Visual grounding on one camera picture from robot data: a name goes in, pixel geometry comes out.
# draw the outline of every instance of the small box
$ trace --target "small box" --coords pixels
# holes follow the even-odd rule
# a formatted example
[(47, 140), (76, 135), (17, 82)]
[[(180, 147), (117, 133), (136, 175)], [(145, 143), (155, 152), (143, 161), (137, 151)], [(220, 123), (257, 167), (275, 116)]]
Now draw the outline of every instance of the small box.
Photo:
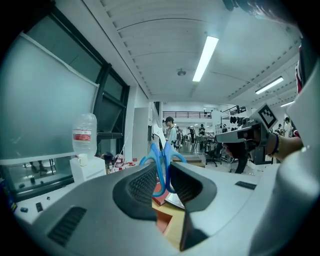
[(75, 183), (83, 183), (96, 177), (106, 175), (105, 160), (93, 157), (86, 166), (80, 166), (78, 158), (70, 160), (71, 171)]

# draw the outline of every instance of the vent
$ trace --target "vent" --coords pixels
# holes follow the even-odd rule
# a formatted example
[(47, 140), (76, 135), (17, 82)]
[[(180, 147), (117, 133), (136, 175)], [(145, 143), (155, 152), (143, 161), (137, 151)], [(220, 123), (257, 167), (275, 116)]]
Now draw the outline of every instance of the vent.
[(50, 231), (48, 237), (57, 244), (66, 246), (86, 211), (81, 207), (72, 207)]

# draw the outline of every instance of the scissors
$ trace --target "scissors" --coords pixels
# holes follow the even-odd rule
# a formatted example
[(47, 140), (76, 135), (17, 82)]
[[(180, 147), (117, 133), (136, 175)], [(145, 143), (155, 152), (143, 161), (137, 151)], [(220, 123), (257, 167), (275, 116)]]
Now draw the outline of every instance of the scissors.
[[(161, 190), (158, 192), (153, 192), (153, 197), (162, 196), (166, 190), (168, 190), (170, 193), (176, 193), (175, 190), (170, 186), (170, 163), (172, 157), (177, 157), (183, 163), (187, 163), (186, 159), (182, 156), (182, 154), (173, 151), (172, 146), (169, 142), (165, 143), (163, 151), (160, 151), (157, 145), (155, 143), (152, 143), (150, 147), (150, 153), (144, 158), (142, 158), (142, 160), (140, 161), (140, 165), (143, 165), (147, 160), (152, 159), (156, 164), (156, 172), (158, 174), (159, 182), (161, 184)], [(165, 180), (161, 167), (163, 160), (165, 166)]]

